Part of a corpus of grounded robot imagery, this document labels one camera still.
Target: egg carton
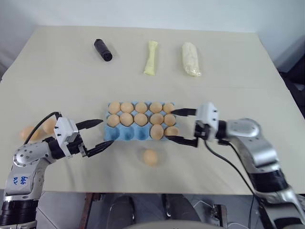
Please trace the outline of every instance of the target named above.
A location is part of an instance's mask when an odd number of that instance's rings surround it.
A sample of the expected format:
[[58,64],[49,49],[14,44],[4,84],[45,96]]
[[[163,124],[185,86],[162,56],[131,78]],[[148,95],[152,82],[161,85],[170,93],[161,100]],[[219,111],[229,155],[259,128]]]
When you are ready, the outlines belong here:
[[[138,102],[131,102],[133,106],[135,107]],[[116,140],[116,141],[147,141],[147,140],[153,140],[150,136],[150,130],[153,124],[150,123],[150,117],[153,115],[153,113],[149,110],[149,106],[152,102],[144,102],[147,105],[147,111],[144,113],[147,118],[148,122],[144,126],[139,126],[135,122],[133,122],[130,126],[124,126],[122,123],[117,124],[115,127],[108,126],[107,124],[104,125],[105,130],[105,136],[104,141],[110,141],[110,140]],[[135,117],[139,112],[136,110],[133,110],[130,114]],[[165,116],[167,113],[163,110],[159,112],[163,116]],[[116,113],[118,116],[121,116],[123,114],[122,111],[119,111]],[[165,130],[168,125],[165,123],[162,123],[161,126],[163,127],[163,130]],[[165,136],[163,136],[160,140],[168,140]]]

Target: black pants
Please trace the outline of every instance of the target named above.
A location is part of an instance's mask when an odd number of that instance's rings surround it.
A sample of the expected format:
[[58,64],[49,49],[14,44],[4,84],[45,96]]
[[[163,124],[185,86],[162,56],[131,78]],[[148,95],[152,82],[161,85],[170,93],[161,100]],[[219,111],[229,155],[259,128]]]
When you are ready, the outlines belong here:
[[[163,205],[169,219],[200,221],[191,203],[181,194],[163,194]],[[107,229],[123,229],[136,223],[131,197],[121,196],[111,205]]]

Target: brown egg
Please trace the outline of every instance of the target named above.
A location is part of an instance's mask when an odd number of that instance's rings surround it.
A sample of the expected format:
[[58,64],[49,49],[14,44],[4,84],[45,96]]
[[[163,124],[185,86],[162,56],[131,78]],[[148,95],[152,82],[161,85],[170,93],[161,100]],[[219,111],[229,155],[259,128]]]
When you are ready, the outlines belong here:
[[163,115],[160,113],[153,114],[150,118],[151,124],[161,124],[163,122]]
[[121,104],[121,111],[126,113],[131,113],[134,110],[132,103],[122,103]]
[[155,113],[159,113],[162,110],[162,105],[159,102],[153,102],[150,106],[149,106],[149,110],[151,112]]
[[120,121],[124,126],[130,126],[133,123],[133,116],[130,113],[123,113],[120,116]]
[[139,113],[145,113],[147,111],[147,105],[143,102],[137,103],[135,110]]
[[169,126],[164,131],[165,136],[177,136],[179,135],[179,129],[176,126]]
[[42,128],[44,132],[51,135],[54,133],[55,124],[56,120],[54,118],[49,118],[42,124]]
[[160,140],[163,137],[163,133],[164,133],[164,130],[161,125],[156,124],[151,127],[152,139]]
[[112,102],[109,104],[108,111],[110,114],[116,114],[121,110],[121,104],[119,102]]
[[120,123],[120,117],[118,115],[112,114],[112,115],[108,116],[108,118],[107,118],[108,126],[115,127],[119,123]]
[[152,149],[146,149],[143,154],[144,163],[149,166],[155,166],[158,163],[158,154]]
[[163,105],[163,110],[165,113],[170,114],[171,111],[175,109],[174,105],[172,103],[164,104]]
[[144,126],[147,124],[147,116],[145,114],[142,113],[138,113],[135,117],[134,117],[134,122],[136,124],[138,124],[139,126]]
[[172,114],[167,114],[164,116],[164,123],[167,124],[168,126],[175,125],[176,123],[176,118]]
[[[34,129],[33,126],[28,126],[20,132],[20,137],[22,138],[23,141],[25,141],[27,139],[27,137],[30,135],[30,133],[33,129]],[[31,141],[38,140],[41,138],[41,135],[42,135],[41,130],[38,129],[34,132],[34,134],[32,135],[30,140]]]

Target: wall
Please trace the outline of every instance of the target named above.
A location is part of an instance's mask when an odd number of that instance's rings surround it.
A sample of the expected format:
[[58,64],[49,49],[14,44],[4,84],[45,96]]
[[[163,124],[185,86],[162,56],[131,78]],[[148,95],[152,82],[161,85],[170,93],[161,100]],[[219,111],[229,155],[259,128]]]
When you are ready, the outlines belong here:
[[304,54],[304,0],[2,0],[0,64],[9,67],[36,25],[257,32],[275,66]]

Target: table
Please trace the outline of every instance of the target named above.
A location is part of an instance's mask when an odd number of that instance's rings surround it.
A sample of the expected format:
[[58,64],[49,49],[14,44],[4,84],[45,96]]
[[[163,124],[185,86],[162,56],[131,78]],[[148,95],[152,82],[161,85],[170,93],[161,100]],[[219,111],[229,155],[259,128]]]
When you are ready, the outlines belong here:
[[[113,59],[105,62],[93,43],[105,41]],[[159,42],[156,76],[143,74],[148,40]],[[182,67],[181,46],[198,50],[200,78]],[[255,33],[142,28],[59,27],[36,29],[0,83],[0,188],[19,131],[52,111],[76,122],[104,118],[111,101],[175,102],[197,108],[211,101],[223,120],[252,118],[275,146],[287,181],[305,192],[305,122]],[[193,135],[194,118],[178,117],[181,135]],[[100,143],[103,125],[81,130],[88,148]],[[246,176],[229,147],[210,144]],[[159,153],[157,167],[142,161],[144,149]],[[169,141],[114,142],[92,158],[75,155],[50,165],[44,190],[79,192],[169,192],[250,194],[238,174],[199,148]]]

